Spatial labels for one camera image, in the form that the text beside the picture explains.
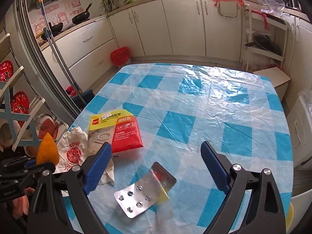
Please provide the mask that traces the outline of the person's left hand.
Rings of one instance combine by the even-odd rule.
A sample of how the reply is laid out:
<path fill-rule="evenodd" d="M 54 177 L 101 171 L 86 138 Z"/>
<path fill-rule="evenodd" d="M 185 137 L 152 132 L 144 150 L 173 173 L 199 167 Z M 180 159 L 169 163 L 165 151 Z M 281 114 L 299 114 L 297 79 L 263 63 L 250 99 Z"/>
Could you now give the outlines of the person's left hand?
<path fill-rule="evenodd" d="M 13 200 L 12 215 L 14 219 L 18 219 L 23 215 L 28 215 L 30 203 L 28 197 L 33 195 L 35 189 L 27 188 L 24 190 L 25 195 Z"/>

